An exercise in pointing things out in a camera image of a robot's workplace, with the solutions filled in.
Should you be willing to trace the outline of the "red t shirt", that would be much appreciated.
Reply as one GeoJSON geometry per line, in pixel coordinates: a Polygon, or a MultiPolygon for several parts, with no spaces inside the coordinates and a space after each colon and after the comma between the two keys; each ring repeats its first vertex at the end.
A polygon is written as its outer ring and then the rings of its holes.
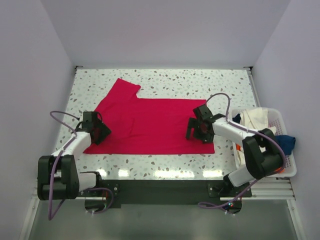
{"type": "Polygon", "coordinates": [[[117,79],[96,107],[111,134],[85,154],[182,155],[213,154],[213,143],[186,139],[193,109],[203,99],[139,98],[140,85],[117,79]]]}

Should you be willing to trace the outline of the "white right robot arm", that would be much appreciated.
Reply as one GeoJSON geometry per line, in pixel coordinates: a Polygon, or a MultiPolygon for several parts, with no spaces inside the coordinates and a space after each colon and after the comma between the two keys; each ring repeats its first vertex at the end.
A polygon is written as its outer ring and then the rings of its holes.
{"type": "Polygon", "coordinates": [[[206,104],[196,107],[193,113],[195,117],[189,118],[186,139],[194,137],[208,144],[215,136],[221,136],[240,145],[243,150],[244,165],[223,177],[222,193],[274,175],[284,168],[286,156],[270,129],[245,128],[223,114],[212,114],[206,104]]]}

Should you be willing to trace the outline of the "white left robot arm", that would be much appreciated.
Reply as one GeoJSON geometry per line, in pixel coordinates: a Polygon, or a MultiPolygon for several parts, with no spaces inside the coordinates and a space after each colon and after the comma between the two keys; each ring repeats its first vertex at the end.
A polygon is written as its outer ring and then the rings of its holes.
{"type": "Polygon", "coordinates": [[[71,132],[69,140],[50,155],[41,156],[37,164],[37,196],[42,201],[75,199],[87,189],[97,187],[101,175],[96,171],[79,172],[76,161],[90,147],[101,144],[112,131],[97,111],[84,111],[82,118],[59,111],[79,121],[73,128],[50,116],[71,132]]]}

